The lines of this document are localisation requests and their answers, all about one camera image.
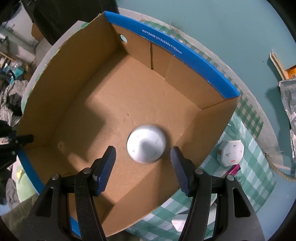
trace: pink object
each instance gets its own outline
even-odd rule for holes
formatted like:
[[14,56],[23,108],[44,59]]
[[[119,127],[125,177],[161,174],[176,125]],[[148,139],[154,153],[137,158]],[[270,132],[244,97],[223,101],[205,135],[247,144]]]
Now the pink object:
[[235,176],[237,174],[237,172],[240,170],[240,165],[239,164],[236,164],[236,165],[233,165],[227,172],[224,176],[226,175],[233,175]]

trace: cardboard flap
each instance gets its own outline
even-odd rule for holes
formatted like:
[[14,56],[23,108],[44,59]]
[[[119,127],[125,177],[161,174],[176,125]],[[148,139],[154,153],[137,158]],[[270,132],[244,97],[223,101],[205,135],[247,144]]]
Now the cardboard flap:
[[119,27],[115,24],[112,24],[112,26],[116,31],[119,42],[126,52],[136,60],[140,61],[146,67],[151,69],[151,42],[139,35],[134,34],[131,31],[128,31],[125,28]]
[[168,67],[173,55],[164,48],[151,43],[151,69],[166,77]]
[[228,99],[239,96],[239,92],[234,86],[213,65],[179,41],[134,19],[112,12],[105,12],[105,16],[110,23],[128,29],[166,49],[188,67],[199,73],[223,98]]
[[209,82],[174,56],[165,80],[201,109],[225,100]]
[[176,143],[183,155],[198,167],[208,156],[229,122],[239,97],[200,111]]
[[71,36],[30,93],[18,135],[33,134],[31,146],[47,143],[77,93],[118,46],[104,15]]

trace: white ball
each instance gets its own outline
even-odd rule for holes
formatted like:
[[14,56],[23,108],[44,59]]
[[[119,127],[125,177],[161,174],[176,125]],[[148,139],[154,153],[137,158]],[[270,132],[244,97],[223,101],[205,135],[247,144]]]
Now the white ball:
[[135,128],[126,144],[130,157],[142,164],[157,161],[165,151],[165,135],[156,126],[141,125]]

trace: cardboard bottom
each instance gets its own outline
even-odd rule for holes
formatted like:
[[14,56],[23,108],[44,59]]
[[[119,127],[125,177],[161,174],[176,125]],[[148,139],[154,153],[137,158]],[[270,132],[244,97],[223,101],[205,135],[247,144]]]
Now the cardboard bottom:
[[[91,166],[109,145],[115,146],[117,158],[106,191],[95,199],[103,220],[111,207],[159,165],[159,161],[139,164],[129,157],[126,142],[131,131],[141,124],[157,125],[164,131],[169,149],[199,111],[161,75],[118,50],[73,101],[50,146],[32,148],[27,155],[46,183],[53,173],[74,175]],[[44,170],[40,160],[51,163],[50,167]],[[170,161],[167,153],[161,160]],[[75,218],[73,203],[70,209]]]

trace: yellow object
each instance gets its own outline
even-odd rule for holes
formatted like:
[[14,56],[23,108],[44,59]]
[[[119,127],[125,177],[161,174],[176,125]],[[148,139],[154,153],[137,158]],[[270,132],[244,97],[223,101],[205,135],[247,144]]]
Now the yellow object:
[[23,171],[24,171],[24,170],[22,169],[22,170],[20,170],[20,171],[17,173],[17,179],[20,179],[20,177],[21,177]]
[[290,79],[296,78],[296,65],[288,69],[287,71]]

